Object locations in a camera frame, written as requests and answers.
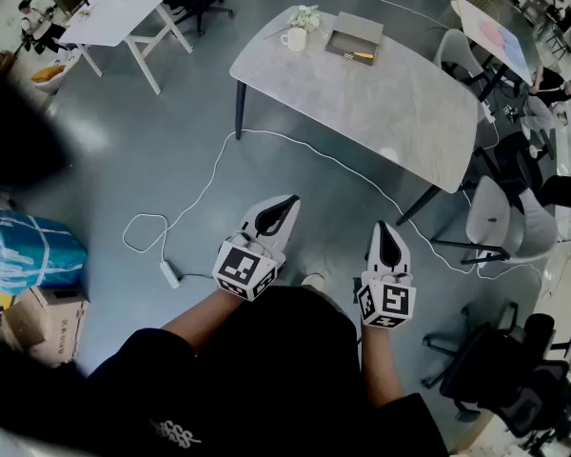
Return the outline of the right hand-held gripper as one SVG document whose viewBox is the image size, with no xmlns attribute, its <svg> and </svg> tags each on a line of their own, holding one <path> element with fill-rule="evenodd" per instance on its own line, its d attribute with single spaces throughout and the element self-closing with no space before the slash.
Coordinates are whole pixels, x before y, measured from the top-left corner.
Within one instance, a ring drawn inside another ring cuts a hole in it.
<svg viewBox="0 0 571 457">
<path fill-rule="evenodd" d="M 381 259 L 383 239 L 383 265 Z M 410 251 L 400 233 L 383 221 L 372 230 L 365 255 L 366 271 L 356 299 L 364 326 L 396 328 L 413 317 L 416 289 L 410 274 Z"/>
</svg>

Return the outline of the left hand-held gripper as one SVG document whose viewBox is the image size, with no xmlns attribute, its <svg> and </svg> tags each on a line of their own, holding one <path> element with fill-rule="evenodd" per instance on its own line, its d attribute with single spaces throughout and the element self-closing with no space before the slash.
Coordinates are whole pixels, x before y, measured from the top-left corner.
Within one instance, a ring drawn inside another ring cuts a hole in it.
<svg viewBox="0 0 571 457">
<path fill-rule="evenodd" d="M 301 208 L 298 195 L 274 196 L 254 205 L 220 246 L 212 276 L 219 288 L 253 302 L 278 277 Z"/>
</svg>

